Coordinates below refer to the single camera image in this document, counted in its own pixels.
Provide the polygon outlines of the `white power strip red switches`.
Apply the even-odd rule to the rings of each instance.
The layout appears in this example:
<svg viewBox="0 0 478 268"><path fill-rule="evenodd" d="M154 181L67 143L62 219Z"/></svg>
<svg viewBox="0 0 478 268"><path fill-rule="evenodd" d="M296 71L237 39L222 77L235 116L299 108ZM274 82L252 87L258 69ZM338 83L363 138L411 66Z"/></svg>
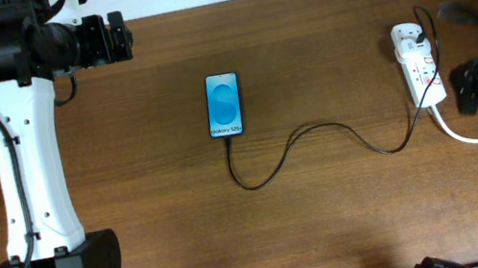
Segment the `white power strip red switches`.
<svg viewBox="0 0 478 268"><path fill-rule="evenodd" d="M445 99L446 90L438 74L432 53L430 56L412 59L407 63L399 63L399 65L416 107L428 109Z"/></svg>

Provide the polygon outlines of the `blue Galaxy smartphone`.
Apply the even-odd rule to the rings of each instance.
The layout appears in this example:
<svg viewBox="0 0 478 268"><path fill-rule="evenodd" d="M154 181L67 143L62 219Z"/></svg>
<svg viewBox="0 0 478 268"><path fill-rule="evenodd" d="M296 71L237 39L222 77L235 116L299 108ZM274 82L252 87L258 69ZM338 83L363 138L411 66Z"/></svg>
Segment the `blue Galaxy smartphone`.
<svg viewBox="0 0 478 268"><path fill-rule="evenodd" d="M244 119L237 74L211 75L204 81L210 136L222 138L242 134Z"/></svg>

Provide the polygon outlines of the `white USB charger adapter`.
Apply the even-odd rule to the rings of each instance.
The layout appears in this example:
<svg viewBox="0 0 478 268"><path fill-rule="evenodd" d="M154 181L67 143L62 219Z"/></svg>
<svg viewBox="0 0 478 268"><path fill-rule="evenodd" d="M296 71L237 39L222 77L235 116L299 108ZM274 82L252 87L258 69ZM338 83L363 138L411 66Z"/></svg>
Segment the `white USB charger adapter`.
<svg viewBox="0 0 478 268"><path fill-rule="evenodd" d="M393 26L391 38L396 59L400 64L430 56L432 53L430 41L418 24L404 23Z"/></svg>

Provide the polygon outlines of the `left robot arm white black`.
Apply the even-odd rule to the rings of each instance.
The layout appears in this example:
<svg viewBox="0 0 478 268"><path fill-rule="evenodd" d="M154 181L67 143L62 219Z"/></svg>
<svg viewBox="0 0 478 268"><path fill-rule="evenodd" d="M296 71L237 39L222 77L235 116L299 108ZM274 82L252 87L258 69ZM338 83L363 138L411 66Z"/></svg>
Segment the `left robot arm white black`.
<svg viewBox="0 0 478 268"><path fill-rule="evenodd" d="M73 208L56 135L59 75L128 61L120 12L87 0L0 0L0 186L8 220L0 268L122 268L112 230L86 231Z"/></svg>

